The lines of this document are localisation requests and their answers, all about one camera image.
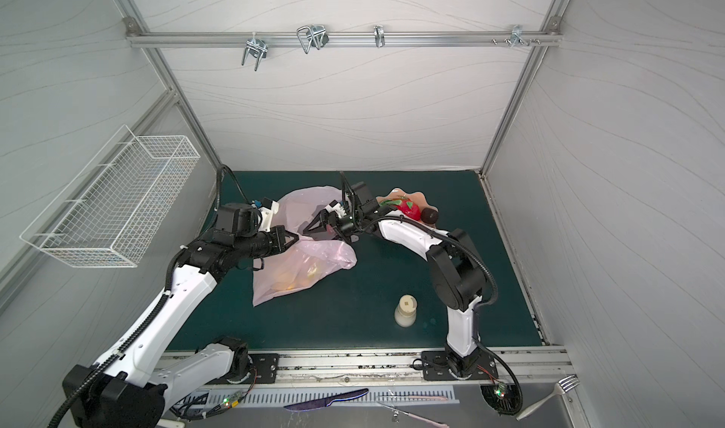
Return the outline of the dark purple passion fruit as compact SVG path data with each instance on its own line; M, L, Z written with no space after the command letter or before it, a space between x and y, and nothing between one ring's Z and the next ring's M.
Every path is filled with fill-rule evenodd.
M432 207L426 207L421 210L421 222L428 225L435 225L439 220L439 211Z

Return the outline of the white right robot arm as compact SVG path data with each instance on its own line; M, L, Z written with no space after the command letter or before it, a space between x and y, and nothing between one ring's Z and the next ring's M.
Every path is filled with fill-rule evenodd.
M303 234L314 239L371 235L405 247L423 258L439 300L447 307L446 363L456 379L468 379L483 357L477 312L498 301L498 283L468 233L439 230L438 210L400 189L374 197L364 183L342 180L342 199L317 211Z

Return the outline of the pink plastic bag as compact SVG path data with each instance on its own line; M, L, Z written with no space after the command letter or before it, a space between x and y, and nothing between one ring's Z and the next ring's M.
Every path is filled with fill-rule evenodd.
M357 264L353 248L344 241L316 240L302 234L320 210L341 199L339 188L313 186L292 191L278 201L272 224L297 234L299 241L283 254L266 258L264 268L253 273L253 305L306 290L328 275Z

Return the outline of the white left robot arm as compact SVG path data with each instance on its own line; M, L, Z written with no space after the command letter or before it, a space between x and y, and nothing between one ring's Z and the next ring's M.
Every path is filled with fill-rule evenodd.
M154 373L180 328L231 269L288 252L299 240L279 218L279 203L227 203L211 228L172 257L164 288L139 319L89 367L62 381L65 400L49 426L70 415L78 427L154 427L187 394L219 378L247 377L247 346L221 337L179 365Z

